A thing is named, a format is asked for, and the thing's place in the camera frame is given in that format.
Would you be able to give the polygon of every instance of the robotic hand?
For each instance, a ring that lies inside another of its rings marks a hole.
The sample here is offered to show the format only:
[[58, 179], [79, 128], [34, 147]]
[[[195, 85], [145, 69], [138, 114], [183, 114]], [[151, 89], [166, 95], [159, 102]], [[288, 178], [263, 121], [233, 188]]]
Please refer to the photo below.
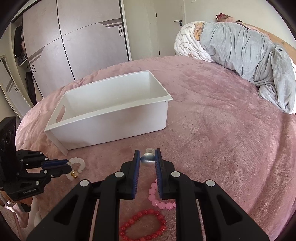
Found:
[[[17, 201], [22, 211], [29, 212], [27, 198], [43, 193], [52, 178], [70, 173], [72, 168], [68, 160], [49, 160], [39, 151], [16, 151], [15, 121], [15, 117], [7, 117], [0, 122], [0, 199], [8, 206]], [[39, 173], [27, 172], [40, 167]]]
[[[157, 189], [162, 199], [176, 200], [177, 241], [202, 241], [198, 199], [207, 241], [269, 241], [266, 233], [213, 180], [191, 180], [155, 151]], [[78, 183], [29, 234], [27, 241], [119, 240], [119, 202], [136, 195], [140, 152], [103, 181]], [[97, 214], [94, 215], [99, 199]]]

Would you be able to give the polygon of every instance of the screw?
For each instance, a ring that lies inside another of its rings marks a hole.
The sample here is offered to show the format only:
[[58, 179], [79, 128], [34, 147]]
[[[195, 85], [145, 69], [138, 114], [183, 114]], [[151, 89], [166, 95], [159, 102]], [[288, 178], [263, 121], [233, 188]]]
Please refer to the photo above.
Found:
[[213, 180], [207, 180], [206, 181], [206, 184], [209, 186], [209, 187], [213, 187], [215, 186], [215, 182]]
[[123, 177], [124, 176], [124, 173], [123, 172], [116, 172], [114, 175], [116, 177]]
[[181, 174], [179, 172], [176, 172], [176, 171], [172, 172], [171, 175], [173, 177], [180, 177], [181, 176]]
[[86, 187], [86, 186], [88, 186], [88, 184], [89, 184], [89, 181], [88, 180], [82, 180], [80, 182], [80, 186], [82, 186], [82, 187]]

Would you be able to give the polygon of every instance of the wardrobe handle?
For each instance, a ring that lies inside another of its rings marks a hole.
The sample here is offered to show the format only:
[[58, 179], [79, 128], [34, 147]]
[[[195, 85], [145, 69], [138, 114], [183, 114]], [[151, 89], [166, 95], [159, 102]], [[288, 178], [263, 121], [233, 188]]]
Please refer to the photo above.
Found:
[[36, 73], [36, 70], [35, 70], [34, 64], [32, 64], [32, 70], [33, 70], [33, 73]]
[[122, 36], [122, 28], [119, 27], [118, 29], [119, 29], [119, 36]]

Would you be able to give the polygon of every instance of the pink bedspread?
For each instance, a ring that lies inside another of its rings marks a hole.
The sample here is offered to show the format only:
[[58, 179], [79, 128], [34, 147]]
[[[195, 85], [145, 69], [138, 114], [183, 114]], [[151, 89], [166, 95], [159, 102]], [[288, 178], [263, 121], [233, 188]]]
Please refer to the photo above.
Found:
[[[136, 137], [69, 151], [86, 168], [74, 181], [53, 179], [37, 196], [44, 217], [82, 179], [103, 180], [133, 157], [135, 149], [160, 148], [191, 179], [215, 180], [274, 240], [291, 213], [296, 197], [295, 115], [280, 112], [258, 97], [257, 89], [216, 63], [170, 56], [122, 63], [102, 69], [50, 94], [23, 119], [17, 149], [43, 151], [49, 158], [65, 156], [43, 133], [65, 91], [121, 74], [150, 70], [174, 98], [169, 102], [167, 127]], [[134, 210], [152, 208], [148, 190], [154, 167], [141, 166], [134, 201], [121, 201], [120, 224]], [[175, 211], [162, 211], [168, 230], [158, 240], [176, 240]], [[131, 238], [148, 235], [156, 220], [135, 225]]]

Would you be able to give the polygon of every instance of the wooden headboard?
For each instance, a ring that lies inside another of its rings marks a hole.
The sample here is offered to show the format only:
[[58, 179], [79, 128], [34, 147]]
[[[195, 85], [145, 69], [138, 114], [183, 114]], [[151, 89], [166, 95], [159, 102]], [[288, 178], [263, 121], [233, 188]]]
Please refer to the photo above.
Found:
[[288, 44], [284, 40], [280, 39], [279, 37], [267, 32], [261, 28], [258, 28], [256, 26], [253, 26], [253, 27], [257, 28], [262, 33], [268, 34], [268, 36], [270, 37], [270, 40], [272, 42], [282, 45], [285, 48], [285, 50], [287, 51], [287, 53], [289, 54], [289, 56], [291, 57], [291, 59], [293, 60], [293, 62], [296, 64], [296, 49], [294, 49], [290, 44]]

